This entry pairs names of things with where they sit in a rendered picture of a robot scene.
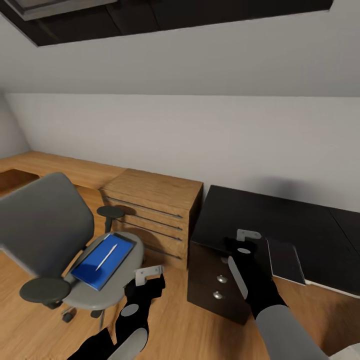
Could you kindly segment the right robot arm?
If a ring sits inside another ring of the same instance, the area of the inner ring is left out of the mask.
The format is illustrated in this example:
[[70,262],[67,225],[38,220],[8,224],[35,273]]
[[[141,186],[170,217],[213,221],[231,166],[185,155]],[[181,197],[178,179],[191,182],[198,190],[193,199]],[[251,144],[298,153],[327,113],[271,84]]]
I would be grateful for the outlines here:
[[232,252],[228,265],[247,304],[250,305],[270,360],[330,360],[308,335],[278,294],[273,279],[257,266],[257,231],[238,229],[237,238],[225,237],[223,245]]

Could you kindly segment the notebook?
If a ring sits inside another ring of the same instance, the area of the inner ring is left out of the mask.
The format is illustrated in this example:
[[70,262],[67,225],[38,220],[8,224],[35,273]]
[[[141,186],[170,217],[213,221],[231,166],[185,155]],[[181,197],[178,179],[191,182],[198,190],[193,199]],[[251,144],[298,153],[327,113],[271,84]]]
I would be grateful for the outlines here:
[[302,286],[305,277],[294,244],[267,238],[272,276]]

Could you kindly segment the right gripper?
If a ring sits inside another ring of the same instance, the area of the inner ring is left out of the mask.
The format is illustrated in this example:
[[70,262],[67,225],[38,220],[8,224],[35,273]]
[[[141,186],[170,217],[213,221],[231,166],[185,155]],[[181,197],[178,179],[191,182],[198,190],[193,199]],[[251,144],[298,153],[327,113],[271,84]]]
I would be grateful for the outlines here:
[[257,244],[250,240],[238,241],[236,238],[225,237],[223,239],[223,245],[226,246],[226,250],[233,252],[234,248],[238,245],[243,245],[251,251],[251,254],[254,256],[254,252],[257,251]]

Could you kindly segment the swivel chair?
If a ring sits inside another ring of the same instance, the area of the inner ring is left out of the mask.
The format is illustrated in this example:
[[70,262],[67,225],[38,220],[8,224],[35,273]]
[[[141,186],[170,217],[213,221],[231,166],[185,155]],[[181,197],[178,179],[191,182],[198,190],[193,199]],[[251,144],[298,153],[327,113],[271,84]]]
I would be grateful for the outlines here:
[[[73,308],[90,310],[93,318],[100,317],[100,332],[105,310],[125,297],[126,285],[141,269],[145,245],[134,233],[111,231],[113,219],[126,215],[123,209],[105,205],[96,212],[106,217],[105,232],[86,246],[94,237],[94,215],[71,180],[61,171],[53,172],[0,197],[0,250],[35,277],[20,290],[24,300],[50,309],[66,303],[69,307],[62,313],[66,323]],[[108,234],[133,248],[98,292],[70,273]]]

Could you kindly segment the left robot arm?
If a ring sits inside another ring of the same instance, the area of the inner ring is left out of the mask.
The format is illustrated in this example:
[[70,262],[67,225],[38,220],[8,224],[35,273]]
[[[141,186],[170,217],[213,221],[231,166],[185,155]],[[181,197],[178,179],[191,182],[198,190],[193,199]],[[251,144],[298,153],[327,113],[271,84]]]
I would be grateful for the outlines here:
[[[147,344],[149,309],[152,299],[161,297],[166,287],[164,270],[163,265],[155,265],[135,271],[135,278],[125,287],[127,303],[115,323],[115,345],[107,327],[102,327],[67,360],[133,360]],[[160,278],[146,278],[154,275]]]

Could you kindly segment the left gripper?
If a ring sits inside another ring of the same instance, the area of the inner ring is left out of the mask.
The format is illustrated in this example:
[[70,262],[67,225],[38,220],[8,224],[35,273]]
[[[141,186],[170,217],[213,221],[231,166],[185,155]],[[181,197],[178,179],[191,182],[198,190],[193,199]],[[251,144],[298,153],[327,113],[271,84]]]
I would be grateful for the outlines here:
[[166,287],[163,273],[160,278],[148,279],[145,285],[136,286],[136,279],[134,278],[125,287],[127,300],[130,300],[134,295],[142,293],[148,296],[150,304],[152,299],[162,296],[162,289]]

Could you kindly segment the folder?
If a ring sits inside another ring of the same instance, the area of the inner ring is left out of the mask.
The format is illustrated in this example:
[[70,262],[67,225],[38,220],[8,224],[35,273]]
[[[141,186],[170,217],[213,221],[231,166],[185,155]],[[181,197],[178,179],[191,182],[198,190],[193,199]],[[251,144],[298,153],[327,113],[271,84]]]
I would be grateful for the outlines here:
[[[114,251],[98,269],[114,245]],[[132,248],[132,243],[108,234],[70,274],[99,292]]]

